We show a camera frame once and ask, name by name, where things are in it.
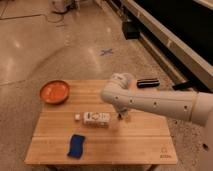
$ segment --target table leg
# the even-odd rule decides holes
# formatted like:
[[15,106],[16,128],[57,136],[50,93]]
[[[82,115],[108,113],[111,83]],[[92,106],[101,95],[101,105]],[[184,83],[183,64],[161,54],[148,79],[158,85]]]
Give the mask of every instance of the table leg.
[[58,169],[55,166],[53,166],[53,165],[46,165],[46,167],[48,169],[50,169],[51,171],[58,171]]
[[150,166],[149,169],[147,169],[147,171],[154,171],[157,167],[158,167],[157,164],[153,164],[153,165]]

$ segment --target blue sponge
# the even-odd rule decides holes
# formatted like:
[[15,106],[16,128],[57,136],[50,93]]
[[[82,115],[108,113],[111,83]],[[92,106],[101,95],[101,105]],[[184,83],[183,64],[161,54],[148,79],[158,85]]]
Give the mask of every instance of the blue sponge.
[[70,140],[70,150],[67,155],[69,157],[80,158],[83,154],[84,140],[84,136],[74,134]]

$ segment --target black panel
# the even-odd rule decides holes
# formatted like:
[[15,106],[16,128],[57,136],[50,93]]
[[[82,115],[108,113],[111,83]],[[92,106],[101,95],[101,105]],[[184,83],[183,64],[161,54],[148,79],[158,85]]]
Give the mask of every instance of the black panel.
[[213,12],[193,0],[135,0],[213,64]]

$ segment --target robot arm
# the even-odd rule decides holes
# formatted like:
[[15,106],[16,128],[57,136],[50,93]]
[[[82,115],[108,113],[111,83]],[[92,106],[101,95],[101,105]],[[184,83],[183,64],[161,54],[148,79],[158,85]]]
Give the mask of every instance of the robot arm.
[[199,171],[213,168],[213,95],[196,92],[134,92],[128,90],[129,74],[113,74],[101,92],[103,101],[112,104],[120,116],[128,108],[164,115],[204,126]]

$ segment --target blue tape mark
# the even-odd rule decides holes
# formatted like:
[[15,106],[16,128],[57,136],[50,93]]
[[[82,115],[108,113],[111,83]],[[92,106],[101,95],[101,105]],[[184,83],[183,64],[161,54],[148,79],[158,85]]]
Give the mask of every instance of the blue tape mark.
[[105,56],[105,55],[109,55],[109,54],[113,54],[112,49],[103,49],[103,50],[101,50],[101,56]]

